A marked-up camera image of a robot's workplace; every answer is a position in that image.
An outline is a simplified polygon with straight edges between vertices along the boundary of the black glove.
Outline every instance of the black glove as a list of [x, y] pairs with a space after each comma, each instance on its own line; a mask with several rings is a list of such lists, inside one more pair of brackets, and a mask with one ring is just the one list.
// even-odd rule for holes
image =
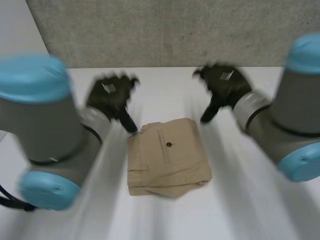
[[201, 117], [202, 123], [208, 123], [219, 111], [219, 108], [231, 106], [252, 89], [243, 74], [232, 65], [214, 64], [206, 65], [194, 71], [193, 75], [199, 75], [212, 92], [209, 106]]
[[127, 100], [130, 92], [139, 80], [136, 77], [131, 79], [123, 74], [103, 76], [95, 80], [93, 88], [86, 101], [86, 105], [100, 110], [111, 121], [120, 120], [122, 126], [129, 132], [136, 132], [137, 126], [127, 113]]

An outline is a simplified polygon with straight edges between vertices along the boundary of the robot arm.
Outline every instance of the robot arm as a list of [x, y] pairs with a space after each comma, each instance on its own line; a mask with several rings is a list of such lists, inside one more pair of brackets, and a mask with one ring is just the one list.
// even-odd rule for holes
[[0, 130], [17, 136], [30, 162], [18, 184], [29, 204], [53, 210], [73, 204], [111, 120], [137, 130], [126, 111], [137, 81], [125, 75], [97, 79], [78, 112], [59, 59], [28, 55], [0, 62]]
[[242, 73], [228, 65], [195, 73], [212, 92], [201, 118], [210, 121], [231, 106], [242, 131], [251, 136], [293, 182], [320, 176], [320, 34], [299, 38], [291, 49], [275, 99], [252, 90]]

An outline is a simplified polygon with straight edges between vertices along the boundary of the khaki pants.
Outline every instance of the khaki pants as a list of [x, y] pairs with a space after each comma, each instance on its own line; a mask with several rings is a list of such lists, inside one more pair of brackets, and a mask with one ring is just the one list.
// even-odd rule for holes
[[128, 139], [129, 193], [177, 198], [212, 178], [197, 124], [182, 118], [149, 123]]

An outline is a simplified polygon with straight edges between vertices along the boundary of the concrete wall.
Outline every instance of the concrete wall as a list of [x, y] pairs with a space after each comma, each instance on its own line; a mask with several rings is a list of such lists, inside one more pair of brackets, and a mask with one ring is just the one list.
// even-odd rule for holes
[[280, 66], [320, 31], [319, 0], [27, 0], [47, 49], [73, 68]]

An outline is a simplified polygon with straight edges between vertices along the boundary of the white table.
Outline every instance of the white table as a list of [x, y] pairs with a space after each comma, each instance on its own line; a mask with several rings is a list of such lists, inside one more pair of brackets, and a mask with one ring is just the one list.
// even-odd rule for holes
[[[133, 93], [128, 111], [138, 128], [183, 117], [194, 119], [212, 167], [213, 178], [208, 185], [176, 200], [130, 196], [128, 135], [119, 123], [114, 123], [77, 203], [63, 212], [21, 213], [24, 226], [20, 239], [320, 239], [320, 178], [307, 183], [287, 181], [257, 145], [239, 131], [229, 109], [221, 110], [210, 124], [200, 125], [210, 95], [198, 80], [191, 78], [193, 70], [88, 68], [71, 69], [70, 75], [75, 100], [81, 106], [94, 76], [111, 71], [135, 73], [141, 85]], [[281, 68], [243, 70], [256, 88], [274, 95]], [[14, 173], [9, 187], [13, 189], [25, 163], [11, 134], [0, 143], [0, 153], [19, 163], [18, 170], [11, 167]], [[1, 174], [8, 171], [6, 162], [2, 166]]]

